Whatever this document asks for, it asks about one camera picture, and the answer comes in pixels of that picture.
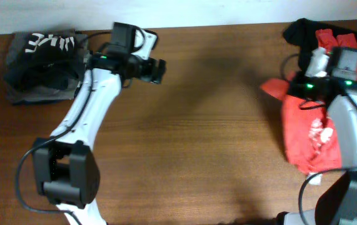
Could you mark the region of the red t-shirt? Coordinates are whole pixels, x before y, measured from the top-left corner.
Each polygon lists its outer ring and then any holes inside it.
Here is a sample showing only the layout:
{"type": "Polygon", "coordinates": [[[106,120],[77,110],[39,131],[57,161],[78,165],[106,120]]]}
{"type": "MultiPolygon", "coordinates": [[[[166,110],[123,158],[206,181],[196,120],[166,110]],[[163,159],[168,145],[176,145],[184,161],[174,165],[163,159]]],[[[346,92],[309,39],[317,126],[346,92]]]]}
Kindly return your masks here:
{"type": "Polygon", "coordinates": [[[284,151],[290,164],[306,176],[342,166],[337,133],[319,89],[305,76],[293,81],[296,72],[269,79],[260,88],[280,100],[284,151]]]}

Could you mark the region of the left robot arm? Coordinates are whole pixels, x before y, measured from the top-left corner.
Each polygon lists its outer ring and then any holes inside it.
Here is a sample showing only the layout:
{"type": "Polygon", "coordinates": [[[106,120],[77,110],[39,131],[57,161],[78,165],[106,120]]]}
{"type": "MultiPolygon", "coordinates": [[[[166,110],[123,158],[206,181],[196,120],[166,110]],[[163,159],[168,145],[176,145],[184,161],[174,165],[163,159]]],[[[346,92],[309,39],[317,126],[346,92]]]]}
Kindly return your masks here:
{"type": "Polygon", "coordinates": [[[98,55],[90,60],[71,108],[50,137],[32,151],[38,194],[57,207],[69,224],[105,224],[96,195],[100,172],[93,154],[102,121],[128,79],[161,84],[166,61],[98,55]]]}

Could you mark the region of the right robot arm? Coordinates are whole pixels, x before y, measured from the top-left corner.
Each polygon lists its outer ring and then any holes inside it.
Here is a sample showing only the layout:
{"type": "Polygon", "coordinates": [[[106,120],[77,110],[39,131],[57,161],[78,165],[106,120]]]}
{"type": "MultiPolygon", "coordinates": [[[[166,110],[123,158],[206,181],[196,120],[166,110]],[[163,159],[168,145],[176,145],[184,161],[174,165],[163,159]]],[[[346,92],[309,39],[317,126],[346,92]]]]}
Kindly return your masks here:
{"type": "Polygon", "coordinates": [[[316,207],[303,209],[305,181],[298,194],[298,212],[282,212],[280,224],[357,224],[357,82],[338,78],[311,79],[305,93],[314,93],[327,106],[339,142],[342,176],[318,199],[316,207]]]}

